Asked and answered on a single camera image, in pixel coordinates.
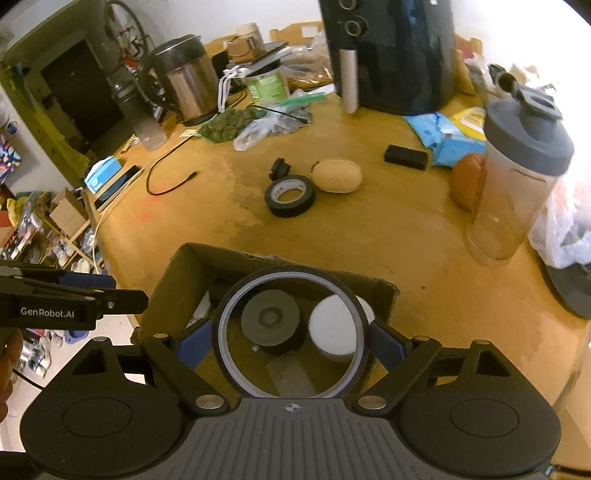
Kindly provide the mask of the left hand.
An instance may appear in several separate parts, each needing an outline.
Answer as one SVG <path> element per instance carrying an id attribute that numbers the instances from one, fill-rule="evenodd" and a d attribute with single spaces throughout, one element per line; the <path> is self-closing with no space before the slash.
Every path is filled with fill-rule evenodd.
<path id="1" fill-rule="evenodd" d="M 8 415 L 8 399 L 12 395 L 11 381 L 14 366 L 18 363 L 23 347 L 23 336 L 16 330 L 6 341 L 0 359 L 0 422 Z"/>

